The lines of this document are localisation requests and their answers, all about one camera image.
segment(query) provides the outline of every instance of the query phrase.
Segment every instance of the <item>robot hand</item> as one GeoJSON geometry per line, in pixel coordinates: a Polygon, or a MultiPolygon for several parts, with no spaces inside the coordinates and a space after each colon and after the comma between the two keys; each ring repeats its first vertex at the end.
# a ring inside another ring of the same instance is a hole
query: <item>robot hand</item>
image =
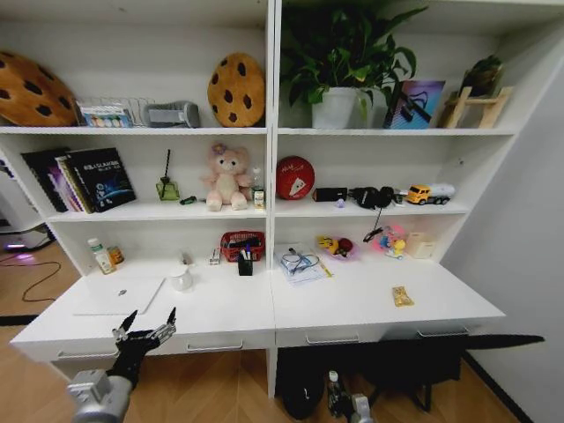
{"type": "Polygon", "coordinates": [[[137,385],[139,368],[144,356],[166,342],[176,332],[176,308],[173,308],[166,324],[161,324],[155,330],[138,330],[127,333],[130,329],[137,311],[126,317],[118,329],[113,329],[115,346],[120,352],[114,366],[108,370],[108,376],[116,375],[128,379],[133,385],[137,385]]]}
{"type": "Polygon", "coordinates": [[[165,324],[155,330],[127,333],[137,311],[128,316],[118,329],[113,329],[119,356],[110,370],[86,370],[78,373],[67,387],[77,403],[75,423],[120,423],[130,404],[139,369],[145,355],[166,342],[176,332],[176,308],[165,324]]]}

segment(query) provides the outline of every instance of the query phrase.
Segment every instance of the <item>drawer handle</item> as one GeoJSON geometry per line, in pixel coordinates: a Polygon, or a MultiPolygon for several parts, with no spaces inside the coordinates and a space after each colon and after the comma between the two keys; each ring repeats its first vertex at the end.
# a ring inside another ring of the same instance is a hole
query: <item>drawer handle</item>
{"type": "Polygon", "coordinates": [[[360,342],[359,334],[357,333],[354,338],[349,339],[326,339],[323,341],[312,341],[309,339],[308,334],[306,333],[306,341],[308,341],[308,345],[327,345],[327,344],[353,344],[360,342]]]}
{"type": "Polygon", "coordinates": [[[209,353],[211,351],[236,351],[243,349],[243,340],[238,345],[228,346],[206,346],[205,348],[190,348],[190,344],[186,344],[186,351],[190,353],[209,353]]]}
{"type": "Polygon", "coordinates": [[[463,326],[463,328],[459,332],[423,333],[418,330],[417,334],[422,338],[461,337],[463,335],[470,334],[470,331],[468,330],[468,328],[466,328],[466,326],[463,326]]]}
{"type": "Polygon", "coordinates": [[[113,359],[120,355],[119,350],[114,352],[101,352],[96,354],[68,354],[64,351],[59,351],[56,357],[59,360],[88,360],[88,359],[113,359]]]}

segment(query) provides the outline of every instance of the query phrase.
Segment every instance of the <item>toy truck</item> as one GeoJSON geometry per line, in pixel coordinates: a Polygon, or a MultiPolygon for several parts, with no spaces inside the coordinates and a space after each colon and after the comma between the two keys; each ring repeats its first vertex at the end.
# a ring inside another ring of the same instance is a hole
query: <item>toy truck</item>
{"type": "Polygon", "coordinates": [[[405,201],[412,204],[446,204],[455,195],[455,187],[449,183],[412,185],[407,191],[405,201]]]}

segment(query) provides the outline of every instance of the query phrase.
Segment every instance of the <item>black headphones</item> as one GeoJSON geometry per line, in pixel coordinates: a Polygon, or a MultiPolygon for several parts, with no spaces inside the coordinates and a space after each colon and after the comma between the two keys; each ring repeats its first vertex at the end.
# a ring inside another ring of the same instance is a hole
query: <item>black headphones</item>
{"type": "Polygon", "coordinates": [[[357,204],[364,209],[383,209],[388,207],[394,196],[394,189],[382,187],[380,190],[374,187],[355,188],[349,190],[349,197],[356,200],[357,204]]]}

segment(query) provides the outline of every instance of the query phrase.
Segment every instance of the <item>wooden stand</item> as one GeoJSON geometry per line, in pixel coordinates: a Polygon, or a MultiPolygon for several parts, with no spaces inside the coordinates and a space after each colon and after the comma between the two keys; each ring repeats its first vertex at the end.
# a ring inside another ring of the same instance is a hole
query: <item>wooden stand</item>
{"type": "Polygon", "coordinates": [[[450,99],[445,103],[446,107],[442,113],[441,126],[443,128],[456,128],[458,121],[460,121],[463,115],[464,108],[470,105],[484,107],[482,120],[478,127],[481,129],[492,128],[503,110],[509,95],[511,95],[513,87],[503,87],[498,96],[493,99],[471,99],[469,98],[471,91],[472,87],[466,86],[460,93],[460,97],[457,97],[456,93],[450,96],[450,99]]]}

